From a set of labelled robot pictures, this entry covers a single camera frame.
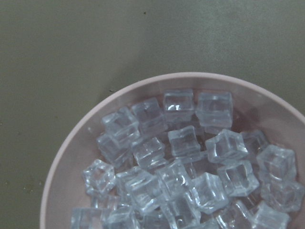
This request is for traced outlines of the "clear ice cube pile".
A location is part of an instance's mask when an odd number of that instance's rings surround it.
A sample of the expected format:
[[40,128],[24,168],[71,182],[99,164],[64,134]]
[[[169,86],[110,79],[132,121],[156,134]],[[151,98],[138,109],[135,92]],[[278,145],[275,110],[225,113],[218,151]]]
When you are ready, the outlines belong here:
[[295,153],[234,132],[230,92],[167,90],[101,120],[73,229],[285,229],[305,187]]

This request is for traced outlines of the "pink bowl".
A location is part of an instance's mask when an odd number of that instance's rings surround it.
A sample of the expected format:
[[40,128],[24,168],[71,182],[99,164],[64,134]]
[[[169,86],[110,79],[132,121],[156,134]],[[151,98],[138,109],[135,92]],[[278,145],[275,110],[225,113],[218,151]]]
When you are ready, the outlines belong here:
[[165,89],[230,91],[237,131],[262,129],[269,140],[295,151],[300,183],[305,181],[305,118],[288,102],[255,84],[215,73],[170,73],[131,84],[96,105],[73,128],[50,168],[41,201],[40,228],[68,229],[75,207],[88,207],[81,172],[100,156],[95,142],[101,118],[125,105],[161,98]]

